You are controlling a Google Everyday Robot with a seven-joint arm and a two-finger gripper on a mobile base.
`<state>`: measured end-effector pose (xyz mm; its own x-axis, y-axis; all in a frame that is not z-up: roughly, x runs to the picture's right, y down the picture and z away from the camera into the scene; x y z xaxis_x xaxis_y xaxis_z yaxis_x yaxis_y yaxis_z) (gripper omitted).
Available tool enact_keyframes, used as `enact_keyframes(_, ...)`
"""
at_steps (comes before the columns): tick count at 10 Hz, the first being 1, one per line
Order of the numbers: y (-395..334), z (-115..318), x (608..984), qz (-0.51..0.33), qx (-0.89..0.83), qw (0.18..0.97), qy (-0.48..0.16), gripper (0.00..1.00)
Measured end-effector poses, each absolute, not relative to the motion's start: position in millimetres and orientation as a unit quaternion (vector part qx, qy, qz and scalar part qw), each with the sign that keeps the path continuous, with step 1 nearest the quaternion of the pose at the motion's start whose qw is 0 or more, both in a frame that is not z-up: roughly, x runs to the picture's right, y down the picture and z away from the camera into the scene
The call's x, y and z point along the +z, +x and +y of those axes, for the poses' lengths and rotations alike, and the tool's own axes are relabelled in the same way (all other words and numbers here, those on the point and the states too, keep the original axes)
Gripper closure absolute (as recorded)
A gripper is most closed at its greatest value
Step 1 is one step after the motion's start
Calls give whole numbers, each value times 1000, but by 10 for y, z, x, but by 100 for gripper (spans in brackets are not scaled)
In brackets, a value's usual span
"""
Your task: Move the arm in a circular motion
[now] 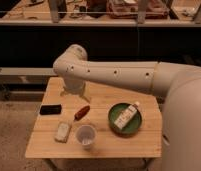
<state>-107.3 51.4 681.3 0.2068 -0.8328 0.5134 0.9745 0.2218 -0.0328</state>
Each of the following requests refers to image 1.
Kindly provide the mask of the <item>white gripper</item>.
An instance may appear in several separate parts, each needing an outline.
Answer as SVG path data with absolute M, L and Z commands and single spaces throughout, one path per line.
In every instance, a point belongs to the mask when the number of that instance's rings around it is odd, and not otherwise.
M 63 81 L 64 81 L 64 89 L 60 92 L 61 97 L 68 95 L 68 93 L 74 95 L 80 95 L 84 92 L 85 82 L 83 80 L 64 78 Z M 81 97 L 88 103 L 91 102 L 91 98 L 87 94 L 83 94 Z

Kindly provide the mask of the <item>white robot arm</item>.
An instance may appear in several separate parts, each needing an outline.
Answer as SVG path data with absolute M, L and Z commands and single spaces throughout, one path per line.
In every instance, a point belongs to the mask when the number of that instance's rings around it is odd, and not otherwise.
M 70 92 L 87 81 L 151 94 L 162 110 L 162 171 L 201 171 L 201 67 L 166 62 L 92 62 L 69 46 L 53 63 Z

